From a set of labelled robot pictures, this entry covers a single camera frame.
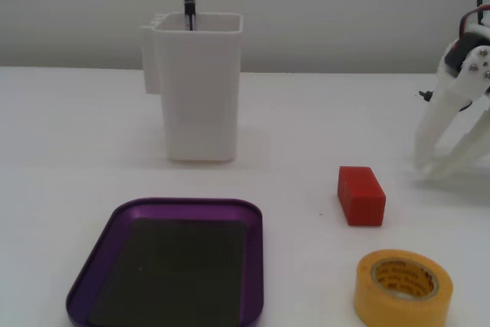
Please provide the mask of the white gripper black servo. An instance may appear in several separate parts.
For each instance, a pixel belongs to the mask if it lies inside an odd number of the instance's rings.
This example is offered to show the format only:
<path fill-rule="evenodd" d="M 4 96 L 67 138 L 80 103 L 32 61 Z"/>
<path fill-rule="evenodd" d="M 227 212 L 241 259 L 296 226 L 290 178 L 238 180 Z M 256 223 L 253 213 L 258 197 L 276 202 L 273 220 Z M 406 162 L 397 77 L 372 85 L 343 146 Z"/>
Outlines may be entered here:
<path fill-rule="evenodd" d="M 459 110 L 489 95 L 489 17 L 446 49 L 436 72 L 438 83 L 415 133 L 415 168 L 430 164 L 434 148 Z M 452 151 L 430 169 L 431 178 L 443 178 L 489 154 L 489 111 Z"/>

